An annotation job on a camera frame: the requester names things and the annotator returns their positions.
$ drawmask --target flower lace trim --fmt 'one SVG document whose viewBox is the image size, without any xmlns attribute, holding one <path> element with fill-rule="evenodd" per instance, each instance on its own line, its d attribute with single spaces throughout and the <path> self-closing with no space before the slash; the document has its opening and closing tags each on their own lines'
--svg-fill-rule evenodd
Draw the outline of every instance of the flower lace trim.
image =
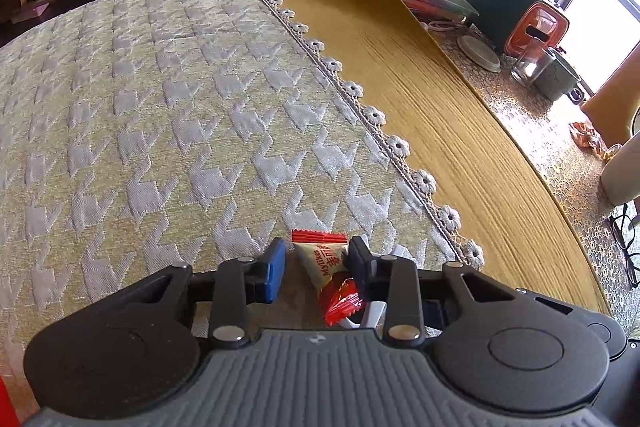
<svg viewBox="0 0 640 427">
<path fill-rule="evenodd" d="M 405 158 L 411 154 L 409 143 L 399 136 L 390 136 L 382 131 L 382 126 L 386 123 L 385 114 L 372 105 L 364 105 L 360 102 L 359 99 L 364 96 L 362 86 L 350 80 L 343 80 L 338 76 L 338 73 L 342 71 L 342 63 L 322 54 L 324 51 L 323 42 L 304 37 L 309 31 L 309 26 L 294 22 L 292 19 L 296 13 L 293 10 L 283 8 L 283 0 L 262 1 L 290 35 L 296 39 L 300 47 L 306 51 L 316 67 L 326 75 L 345 103 L 349 105 L 369 131 L 380 149 L 386 153 L 398 173 L 411 187 L 418 201 L 424 206 L 440 233 L 447 239 L 457 258 L 475 269 L 481 269 L 484 266 L 484 253 L 475 241 L 460 235 L 462 222 L 458 211 L 448 204 L 437 206 L 431 199 L 437 188 L 435 178 L 425 170 L 412 169 L 407 165 Z"/>
</svg>

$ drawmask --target white lid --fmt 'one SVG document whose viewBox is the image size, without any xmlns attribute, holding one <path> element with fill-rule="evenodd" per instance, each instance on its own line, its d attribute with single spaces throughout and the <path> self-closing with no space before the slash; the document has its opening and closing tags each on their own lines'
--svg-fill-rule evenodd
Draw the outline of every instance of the white lid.
<svg viewBox="0 0 640 427">
<path fill-rule="evenodd" d="M 458 46 L 470 60 L 481 68 L 492 73 L 500 72 L 498 55 L 480 39 L 476 39 L 471 35 L 462 35 L 458 37 Z"/>
</svg>

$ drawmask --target eyeglasses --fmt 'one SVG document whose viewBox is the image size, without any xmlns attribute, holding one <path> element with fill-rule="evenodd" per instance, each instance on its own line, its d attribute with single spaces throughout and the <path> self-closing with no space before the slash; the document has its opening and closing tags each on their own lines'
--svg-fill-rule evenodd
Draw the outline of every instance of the eyeglasses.
<svg viewBox="0 0 640 427">
<path fill-rule="evenodd" d="M 634 258 L 640 261 L 640 252 L 629 253 L 629 248 L 631 248 L 631 245 L 636 240 L 636 229 L 633 227 L 631 218 L 626 213 L 627 209 L 628 204 L 625 203 L 622 207 L 622 214 L 618 217 L 609 216 L 609 224 L 613 238 L 625 254 L 626 276 L 629 279 L 629 284 L 633 288 L 638 288 L 640 285 L 640 268 L 637 268 L 634 264 Z M 625 239 L 625 235 L 622 232 L 625 229 L 631 230 L 630 239 Z"/>
</svg>

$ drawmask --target candy wrapper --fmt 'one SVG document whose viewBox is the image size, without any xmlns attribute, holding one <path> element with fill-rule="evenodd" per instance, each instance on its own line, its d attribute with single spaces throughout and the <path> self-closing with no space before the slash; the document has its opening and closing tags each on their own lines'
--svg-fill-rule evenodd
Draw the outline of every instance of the candy wrapper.
<svg viewBox="0 0 640 427">
<path fill-rule="evenodd" d="M 356 285 L 342 263 L 346 235 L 293 230 L 291 241 L 316 287 L 327 325 L 333 326 L 362 307 Z"/>
</svg>

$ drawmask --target beige cup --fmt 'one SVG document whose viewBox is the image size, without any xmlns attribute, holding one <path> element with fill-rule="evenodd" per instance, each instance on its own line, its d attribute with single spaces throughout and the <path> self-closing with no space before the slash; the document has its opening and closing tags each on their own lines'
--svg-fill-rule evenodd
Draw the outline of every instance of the beige cup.
<svg viewBox="0 0 640 427">
<path fill-rule="evenodd" d="M 600 181 L 616 206 L 640 196 L 640 133 L 626 142 L 602 170 Z"/>
</svg>

